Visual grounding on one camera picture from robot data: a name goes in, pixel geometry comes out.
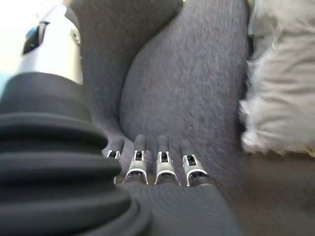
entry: fluffy white pillow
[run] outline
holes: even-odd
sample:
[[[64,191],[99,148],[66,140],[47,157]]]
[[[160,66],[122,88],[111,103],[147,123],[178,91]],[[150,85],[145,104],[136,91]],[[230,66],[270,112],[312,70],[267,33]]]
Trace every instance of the fluffy white pillow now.
[[[315,146],[315,0],[256,0],[249,91],[240,102],[246,151]]]

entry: robotic hand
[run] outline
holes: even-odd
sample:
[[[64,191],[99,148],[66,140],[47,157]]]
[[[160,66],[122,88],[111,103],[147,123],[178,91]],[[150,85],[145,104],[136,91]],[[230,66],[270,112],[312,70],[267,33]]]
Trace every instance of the robotic hand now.
[[[158,137],[157,177],[148,185],[139,135],[123,184],[124,141],[107,154],[85,97],[78,21],[57,6],[32,29],[19,70],[0,100],[1,236],[241,235],[224,198],[188,141],[180,143],[180,186],[166,136]]]

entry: silver metal part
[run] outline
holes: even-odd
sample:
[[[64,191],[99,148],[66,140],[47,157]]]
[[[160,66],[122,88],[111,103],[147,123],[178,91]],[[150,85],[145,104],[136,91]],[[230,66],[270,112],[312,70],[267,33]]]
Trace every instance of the silver metal part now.
[[[202,172],[202,173],[208,175],[208,173],[205,172],[205,170],[203,169],[201,163],[198,161],[198,159],[196,158],[196,156],[194,154],[189,155],[189,157],[194,159],[195,165],[190,165],[189,164],[187,155],[183,156],[183,168],[184,168],[185,176],[186,176],[186,179],[187,179],[187,187],[190,186],[189,176],[192,173],[194,173],[194,172]]]
[[[174,170],[174,166],[173,166],[173,160],[171,160],[170,156],[169,156],[169,152],[166,152],[166,156],[167,156],[167,162],[162,162],[162,152],[160,151],[157,154],[157,178],[154,184],[157,184],[158,179],[160,178],[160,176],[164,173],[169,173],[172,174],[175,178],[175,180],[178,182],[179,185],[181,185],[181,183],[179,182],[176,174],[175,174],[175,170]]]
[[[76,26],[64,16],[66,11],[65,5],[58,5],[43,17],[40,23],[48,23],[43,41],[39,47],[22,55],[16,74],[42,72],[83,83],[79,49],[81,37]]]
[[[141,151],[141,160],[136,160],[137,158],[137,153],[138,153],[138,150],[135,150],[134,151],[134,157],[130,163],[130,167],[129,167],[129,170],[126,174],[126,177],[125,179],[132,173],[132,172],[141,172],[144,177],[145,177],[145,180],[146,180],[146,183],[148,183],[148,178],[147,178],[147,172],[146,172],[146,153],[145,151]]]
[[[114,151],[113,151],[113,150],[109,150],[106,157],[110,157],[110,156],[112,155],[112,152],[114,152]],[[120,161],[120,157],[121,157],[120,152],[119,152],[119,151],[116,151],[116,153],[115,153],[115,159]]]

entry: gray seat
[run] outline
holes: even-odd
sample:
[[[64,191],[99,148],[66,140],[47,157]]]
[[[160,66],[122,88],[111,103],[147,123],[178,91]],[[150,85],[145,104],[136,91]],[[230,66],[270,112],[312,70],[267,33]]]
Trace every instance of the gray seat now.
[[[165,134],[184,183],[178,144],[189,139],[249,235],[278,235],[290,220],[308,218],[310,160],[274,154],[248,159],[239,144],[237,108],[249,56],[244,0],[75,0],[71,6],[81,25],[95,124],[109,142],[116,135],[126,141],[122,175],[135,137],[146,134],[154,176],[156,137]]]

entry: gray upholstered cushion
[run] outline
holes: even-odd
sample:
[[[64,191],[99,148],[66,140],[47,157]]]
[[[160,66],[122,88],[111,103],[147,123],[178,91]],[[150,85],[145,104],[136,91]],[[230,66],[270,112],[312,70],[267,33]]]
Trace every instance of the gray upholstered cushion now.
[[[181,180],[178,144],[189,139],[222,190],[242,182],[246,165],[236,111],[246,73],[246,34],[243,0],[190,0],[133,61],[122,95],[121,127],[131,139],[141,133],[170,137]]]
[[[182,8],[181,0],[75,0],[84,84],[97,118],[118,118],[133,58]]]

